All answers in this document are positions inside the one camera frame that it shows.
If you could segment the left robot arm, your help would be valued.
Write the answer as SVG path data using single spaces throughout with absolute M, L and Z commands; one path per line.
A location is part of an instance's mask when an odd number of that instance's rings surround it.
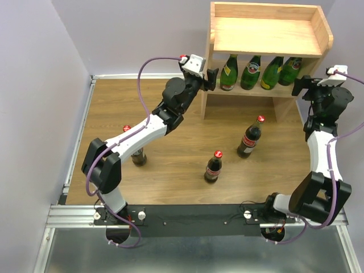
M 86 183 L 96 187 L 95 194 L 107 209 L 107 219 L 121 224 L 126 218 L 127 202 L 118 186 L 122 180 L 122 163 L 155 139 L 176 129 L 199 90 L 214 90 L 218 69 L 205 69 L 205 59 L 186 55 L 178 59 L 183 77 L 167 81 L 161 103 L 140 124 L 102 141 L 94 139 L 86 152 L 81 170 Z

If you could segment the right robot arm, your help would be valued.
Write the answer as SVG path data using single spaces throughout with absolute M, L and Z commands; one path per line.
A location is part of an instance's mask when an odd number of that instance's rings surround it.
M 334 71 L 326 79 L 303 76 L 296 79 L 292 95 L 305 89 L 312 114 L 304 124 L 305 141 L 310 152 L 310 172 L 291 195 L 273 193 L 266 199 L 262 217 L 269 223 L 287 216 L 316 222 L 318 228 L 330 225 L 352 193 L 344 183 L 337 165 L 337 120 L 354 99 L 342 87 L 346 74 Z

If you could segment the green bottle red-blue label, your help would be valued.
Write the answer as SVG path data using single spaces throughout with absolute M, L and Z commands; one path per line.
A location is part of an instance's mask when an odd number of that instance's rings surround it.
M 294 83 L 297 78 L 302 64 L 302 57 L 290 57 L 283 65 L 278 83 L 288 86 Z

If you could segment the cola bottle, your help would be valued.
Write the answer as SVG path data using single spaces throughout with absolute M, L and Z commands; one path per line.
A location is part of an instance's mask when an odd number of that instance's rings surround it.
M 147 156 L 144 153 L 144 148 L 138 149 L 131 155 L 131 160 L 136 166 L 143 166 L 147 163 Z
M 215 183 L 218 180 L 222 168 L 222 151 L 217 150 L 214 155 L 209 159 L 205 173 L 204 179 L 207 183 Z
M 265 122 L 265 117 L 263 115 L 259 115 L 256 118 L 256 121 L 250 125 L 245 134 L 242 137 L 241 144 L 237 148 L 237 154 L 241 158 L 248 158 L 255 146 L 258 143 L 258 140 L 262 135 L 262 125 Z

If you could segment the green bottle yellow label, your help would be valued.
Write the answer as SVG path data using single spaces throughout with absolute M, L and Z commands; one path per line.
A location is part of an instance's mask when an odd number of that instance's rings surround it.
M 260 85 L 263 89 L 271 90 L 276 86 L 283 68 L 283 60 L 283 56 L 275 57 L 264 70 L 260 81 Z

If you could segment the cola bottle front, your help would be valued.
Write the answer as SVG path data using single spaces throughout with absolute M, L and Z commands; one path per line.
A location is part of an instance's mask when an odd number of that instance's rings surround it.
M 205 173 L 204 179 L 207 183 L 215 183 L 218 180 L 222 168 L 222 151 L 217 150 L 214 155 L 209 159 Z

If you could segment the wooden two-tier shelf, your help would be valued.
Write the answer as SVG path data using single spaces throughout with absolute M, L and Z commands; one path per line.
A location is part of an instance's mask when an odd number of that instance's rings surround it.
M 302 57 L 300 76 L 313 75 L 334 37 L 320 6 L 212 2 L 206 67 L 222 68 L 218 53 Z

